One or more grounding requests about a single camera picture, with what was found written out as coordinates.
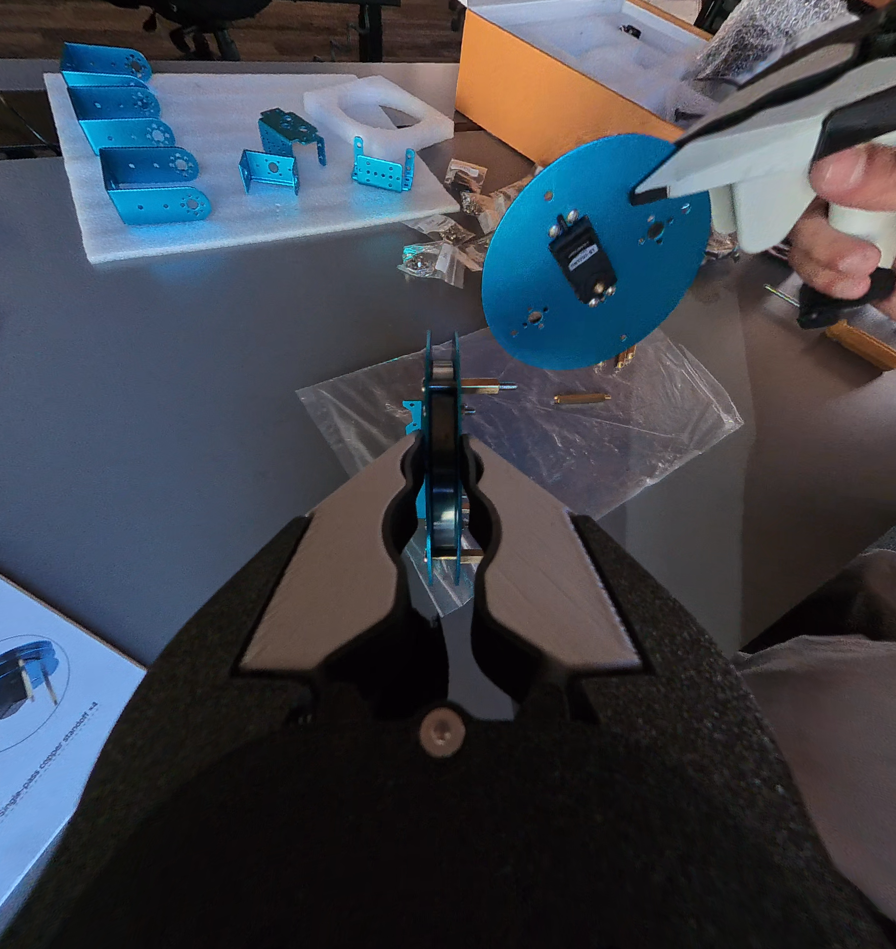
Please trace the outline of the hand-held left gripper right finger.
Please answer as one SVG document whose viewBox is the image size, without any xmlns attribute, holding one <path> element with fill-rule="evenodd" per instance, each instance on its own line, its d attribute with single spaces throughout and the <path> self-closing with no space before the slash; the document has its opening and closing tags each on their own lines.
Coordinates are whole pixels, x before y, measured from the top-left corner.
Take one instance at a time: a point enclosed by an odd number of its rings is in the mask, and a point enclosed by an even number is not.
<svg viewBox="0 0 896 949">
<path fill-rule="evenodd" d="M 477 438 L 463 439 L 463 462 L 482 552 L 471 628 L 481 670 L 641 670 L 567 506 Z"/>
</svg>

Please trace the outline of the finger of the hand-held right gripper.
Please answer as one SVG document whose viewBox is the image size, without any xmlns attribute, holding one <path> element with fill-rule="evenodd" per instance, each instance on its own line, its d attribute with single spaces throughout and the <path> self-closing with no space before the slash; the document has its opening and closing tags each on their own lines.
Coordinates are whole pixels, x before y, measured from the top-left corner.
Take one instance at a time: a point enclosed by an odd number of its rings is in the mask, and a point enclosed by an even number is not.
<svg viewBox="0 0 896 949">
<path fill-rule="evenodd" d="M 633 206 L 749 185 L 777 177 L 789 207 L 806 208 L 814 192 L 807 173 L 821 130 L 818 110 L 765 110 L 724 130 L 682 136 L 668 157 L 629 191 Z"/>
<path fill-rule="evenodd" d="M 726 131 L 767 109 L 806 98 L 858 65 L 865 38 L 884 19 L 869 13 L 783 56 L 739 88 L 677 140 L 688 145 Z"/>
</svg>

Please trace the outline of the large clear plastic bag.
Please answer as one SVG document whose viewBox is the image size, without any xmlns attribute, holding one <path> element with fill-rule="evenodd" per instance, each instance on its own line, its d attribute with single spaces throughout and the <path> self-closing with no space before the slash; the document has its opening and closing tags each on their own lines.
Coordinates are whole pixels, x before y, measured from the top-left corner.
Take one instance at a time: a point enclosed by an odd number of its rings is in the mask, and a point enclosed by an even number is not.
<svg viewBox="0 0 896 949">
<path fill-rule="evenodd" d="M 599 519 L 739 430 L 723 385 L 661 329 L 616 370 L 603 362 L 548 371 L 513 360 L 489 330 L 461 336 L 466 377 L 496 377 L 517 390 L 467 396 L 464 433 L 513 464 L 576 514 Z M 420 397 L 423 352 L 296 391 L 347 475 L 406 433 L 403 402 Z M 553 396 L 605 392 L 607 402 L 558 406 Z"/>
</svg>

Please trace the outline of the blue round metal base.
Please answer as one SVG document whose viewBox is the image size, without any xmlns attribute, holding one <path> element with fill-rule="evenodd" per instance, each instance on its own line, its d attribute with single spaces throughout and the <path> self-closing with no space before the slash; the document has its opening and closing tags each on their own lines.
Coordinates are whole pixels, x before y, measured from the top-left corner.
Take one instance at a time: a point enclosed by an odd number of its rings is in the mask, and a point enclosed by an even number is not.
<svg viewBox="0 0 896 949">
<path fill-rule="evenodd" d="M 461 346 L 454 334 L 445 354 L 436 353 L 427 336 L 423 352 L 420 397 L 403 402 L 411 416 L 405 433 L 416 434 L 423 479 L 416 493 L 420 577 L 430 588 L 436 582 L 460 587 L 464 570 L 477 565 L 481 552 L 465 544 L 469 501 L 462 465 L 463 423 L 476 409 L 467 396 L 496 396 L 517 390 L 517 383 L 496 377 L 466 377 Z"/>
</svg>

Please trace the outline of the teal disc with servo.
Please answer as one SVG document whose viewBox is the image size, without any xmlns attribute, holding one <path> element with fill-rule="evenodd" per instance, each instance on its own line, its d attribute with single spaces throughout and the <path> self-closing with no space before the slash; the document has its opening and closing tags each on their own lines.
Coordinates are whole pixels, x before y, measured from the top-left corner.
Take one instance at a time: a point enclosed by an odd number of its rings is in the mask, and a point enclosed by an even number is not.
<svg viewBox="0 0 896 949">
<path fill-rule="evenodd" d="M 629 191 L 673 150 L 652 136 L 606 136 L 553 161 L 503 215 L 483 263 L 481 300 L 514 359 L 545 370 L 605 362 L 659 327 L 692 286 L 711 233 L 707 192 L 633 206 Z M 615 293 L 580 302 L 549 252 L 557 216 L 588 216 L 617 273 Z"/>
</svg>

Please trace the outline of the grey desk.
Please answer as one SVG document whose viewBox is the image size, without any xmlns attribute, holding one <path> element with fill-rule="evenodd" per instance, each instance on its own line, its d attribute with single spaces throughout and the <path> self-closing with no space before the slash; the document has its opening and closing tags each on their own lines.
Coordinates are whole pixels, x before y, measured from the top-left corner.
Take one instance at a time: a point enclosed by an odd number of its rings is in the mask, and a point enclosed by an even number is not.
<svg viewBox="0 0 896 949">
<path fill-rule="evenodd" d="M 91 264 L 60 158 L 0 160 L 0 572 L 143 664 L 346 474 L 296 390 L 482 328 L 403 225 Z M 743 426 L 601 524 L 728 652 L 896 525 L 896 371 L 791 326 L 768 256 L 665 322 Z"/>
</svg>

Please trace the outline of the person's right hand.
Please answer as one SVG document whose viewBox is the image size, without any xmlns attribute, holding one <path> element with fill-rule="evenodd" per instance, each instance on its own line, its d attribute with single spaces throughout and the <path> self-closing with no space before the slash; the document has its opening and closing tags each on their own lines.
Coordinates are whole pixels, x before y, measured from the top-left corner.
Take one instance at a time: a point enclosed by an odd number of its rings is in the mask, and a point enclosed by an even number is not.
<svg viewBox="0 0 896 949">
<path fill-rule="evenodd" d="M 816 161 L 814 199 L 789 234 L 789 263 L 813 290 L 852 301 L 880 267 L 896 280 L 896 146 L 866 143 Z M 896 321 L 893 292 L 875 304 Z"/>
</svg>

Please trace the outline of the bubble wrap bundle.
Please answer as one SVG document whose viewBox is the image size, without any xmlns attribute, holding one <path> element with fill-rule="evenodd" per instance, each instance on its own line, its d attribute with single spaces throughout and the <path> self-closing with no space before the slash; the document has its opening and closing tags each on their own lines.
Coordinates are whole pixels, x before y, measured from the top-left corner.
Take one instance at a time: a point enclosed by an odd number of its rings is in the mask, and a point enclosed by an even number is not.
<svg viewBox="0 0 896 949">
<path fill-rule="evenodd" d="M 686 128 L 800 46 L 872 11 L 862 2 L 741 2 L 666 95 L 665 118 Z"/>
</svg>

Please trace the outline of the orange cardboard box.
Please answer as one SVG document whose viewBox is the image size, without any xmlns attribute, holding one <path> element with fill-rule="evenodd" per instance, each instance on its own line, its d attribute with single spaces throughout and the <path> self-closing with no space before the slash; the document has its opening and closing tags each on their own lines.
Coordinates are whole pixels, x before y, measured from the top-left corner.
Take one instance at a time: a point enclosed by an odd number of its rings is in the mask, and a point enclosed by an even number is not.
<svg viewBox="0 0 896 949">
<path fill-rule="evenodd" d="M 522 155 L 547 165 L 604 136 L 673 141 L 681 135 L 678 125 L 468 13 L 456 108 Z"/>
</svg>

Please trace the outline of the printed instruction leaflet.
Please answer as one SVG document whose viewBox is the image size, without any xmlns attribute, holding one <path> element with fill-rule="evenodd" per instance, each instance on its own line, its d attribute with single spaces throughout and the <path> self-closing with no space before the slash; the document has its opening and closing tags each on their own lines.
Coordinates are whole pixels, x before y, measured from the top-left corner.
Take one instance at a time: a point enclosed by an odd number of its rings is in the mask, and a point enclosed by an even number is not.
<svg viewBox="0 0 896 949">
<path fill-rule="evenodd" d="M 145 673 L 0 574 L 0 935 Z"/>
</svg>

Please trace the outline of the flat white foam sheet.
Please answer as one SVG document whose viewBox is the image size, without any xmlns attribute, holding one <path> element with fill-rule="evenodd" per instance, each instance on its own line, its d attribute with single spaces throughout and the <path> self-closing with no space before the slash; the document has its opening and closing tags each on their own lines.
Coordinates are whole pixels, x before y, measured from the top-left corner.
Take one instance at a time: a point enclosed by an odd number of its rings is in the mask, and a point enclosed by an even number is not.
<svg viewBox="0 0 896 949">
<path fill-rule="evenodd" d="M 44 75 L 65 172 L 88 260 L 93 264 L 202 252 L 321 233 L 450 215 L 459 204 L 442 178 L 417 159 L 412 189 L 402 195 L 362 186 L 350 175 L 352 143 L 325 134 L 327 166 L 311 148 L 298 148 L 301 192 L 253 184 L 246 193 L 238 162 L 259 149 L 259 113 L 280 106 L 306 114 L 304 94 L 357 81 L 341 73 L 158 73 L 152 79 L 162 119 L 194 155 L 194 186 L 208 197 L 207 219 L 192 223 L 127 225 L 107 195 L 100 163 L 81 130 L 57 72 Z"/>
</svg>

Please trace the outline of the white foam tray with notch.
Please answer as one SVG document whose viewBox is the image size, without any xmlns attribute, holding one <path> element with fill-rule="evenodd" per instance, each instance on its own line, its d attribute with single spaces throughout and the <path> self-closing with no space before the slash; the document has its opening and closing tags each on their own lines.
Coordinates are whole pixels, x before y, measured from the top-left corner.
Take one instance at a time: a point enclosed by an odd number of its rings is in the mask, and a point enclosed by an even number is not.
<svg viewBox="0 0 896 949">
<path fill-rule="evenodd" d="M 407 149 L 418 151 L 454 137 L 454 120 L 392 81 L 373 76 L 308 91 L 304 111 L 321 131 L 349 143 L 362 139 L 363 148 L 375 158 L 394 160 Z M 383 128 L 354 117 L 351 110 L 387 107 L 406 114 L 415 123 L 402 128 Z"/>
</svg>

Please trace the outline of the blue multi-hole U bracket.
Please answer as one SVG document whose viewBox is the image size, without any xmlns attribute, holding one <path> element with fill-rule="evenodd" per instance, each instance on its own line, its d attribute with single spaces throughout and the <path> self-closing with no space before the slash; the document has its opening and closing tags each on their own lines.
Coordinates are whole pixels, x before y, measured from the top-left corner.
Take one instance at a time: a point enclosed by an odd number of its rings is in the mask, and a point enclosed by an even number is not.
<svg viewBox="0 0 896 949">
<path fill-rule="evenodd" d="M 383 189 L 389 192 L 404 193 L 412 189 L 414 183 L 416 152 L 405 150 L 404 162 L 384 160 L 367 155 L 361 136 L 353 139 L 354 164 L 351 178 L 358 184 Z"/>
</svg>

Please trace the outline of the small blue metal bracket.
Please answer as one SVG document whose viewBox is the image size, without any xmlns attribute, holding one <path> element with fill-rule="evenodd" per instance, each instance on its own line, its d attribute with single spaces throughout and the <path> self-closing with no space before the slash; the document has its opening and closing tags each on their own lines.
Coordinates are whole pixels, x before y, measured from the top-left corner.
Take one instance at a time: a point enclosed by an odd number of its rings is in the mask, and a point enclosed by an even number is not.
<svg viewBox="0 0 896 949">
<path fill-rule="evenodd" d="M 253 185 L 274 185 L 288 187 L 295 196 L 299 195 L 299 173 L 293 156 L 245 149 L 238 168 L 247 194 Z"/>
</svg>

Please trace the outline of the blue metal U bracket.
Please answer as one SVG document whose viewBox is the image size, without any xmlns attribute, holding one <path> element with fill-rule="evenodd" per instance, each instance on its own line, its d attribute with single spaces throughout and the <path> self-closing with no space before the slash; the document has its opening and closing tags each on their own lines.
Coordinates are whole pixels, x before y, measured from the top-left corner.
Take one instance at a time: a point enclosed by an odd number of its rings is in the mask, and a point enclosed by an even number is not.
<svg viewBox="0 0 896 949">
<path fill-rule="evenodd" d="M 153 75 L 139 51 L 90 43 L 64 43 L 60 71 L 69 88 L 147 88 Z"/>
<path fill-rule="evenodd" d="M 157 97 L 144 87 L 70 86 L 76 118 L 98 156 L 102 148 L 172 147 L 172 128 L 161 119 Z"/>
<path fill-rule="evenodd" d="M 210 199 L 193 186 L 200 170 L 186 149 L 101 148 L 98 158 L 105 190 L 126 225 L 200 221 L 212 212 Z"/>
</svg>

